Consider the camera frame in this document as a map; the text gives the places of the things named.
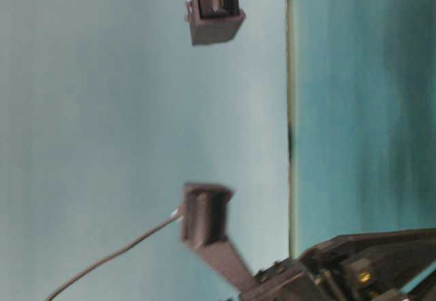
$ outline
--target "wire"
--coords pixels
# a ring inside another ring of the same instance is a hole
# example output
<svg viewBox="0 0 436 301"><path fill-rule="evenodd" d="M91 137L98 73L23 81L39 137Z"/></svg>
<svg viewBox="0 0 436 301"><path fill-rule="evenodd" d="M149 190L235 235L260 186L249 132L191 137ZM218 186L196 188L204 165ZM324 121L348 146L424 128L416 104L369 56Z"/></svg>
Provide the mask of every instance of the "wire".
<svg viewBox="0 0 436 301"><path fill-rule="evenodd" d="M85 276L86 274L89 274L90 272L92 272L94 269L96 269L97 267L100 267L102 264L122 255L123 253L127 252L128 250L130 250L131 248L135 247L137 244L141 243L143 240L145 240L146 238L148 238L150 235L153 235L154 233L156 233L157 231L161 230L162 228L164 228L165 226L167 226L168 224L172 223L173 221L177 220L180 217L180 215L175 212L171 215L171 217L169 219L167 219L166 221L164 221L162 224L159 224L158 226L150 229L149 231L143 233L143 235L137 237L135 240L131 241L128 245L126 245L125 247L119 249L118 251L115 251L114 253L111 253L110 255L107 255L105 258L100 259L98 262L95 262L94 264L90 265L89 267L85 268L84 270L82 270L81 272L79 272L76 276L72 277L70 280L68 280L67 282L65 282L63 285L61 285L60 287L58 287L56 290L54 290L46 299L45 301L51 301L54 298L56 298L56 296L58 296L62 291L64 291L65 289L67 289L69 286L73 285L76 281L78 281L79 279L81 279L83 276Z"/></svg>

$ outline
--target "teal wall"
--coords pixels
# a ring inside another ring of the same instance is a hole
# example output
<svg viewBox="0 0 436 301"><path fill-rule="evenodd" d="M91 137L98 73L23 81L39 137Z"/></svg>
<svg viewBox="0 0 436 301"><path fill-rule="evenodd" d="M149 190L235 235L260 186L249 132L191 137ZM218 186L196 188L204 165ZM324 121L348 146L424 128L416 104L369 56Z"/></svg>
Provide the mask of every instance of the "teal wall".
<svg viewBox="0 0 436 301"><path fill-rule="evenodd" d="M285 0L240 3L235 41L192 48L183 0L0 0L1 300L43 300L187 180L237 190L251 268L287 256ZM233 294L173 224L59 300Z"/></svg>
<svg viewBox="0 0 436 301"><path fill-rule="evenodd" d="M436 226L436 0L290 0L295 254Z"/></svg>

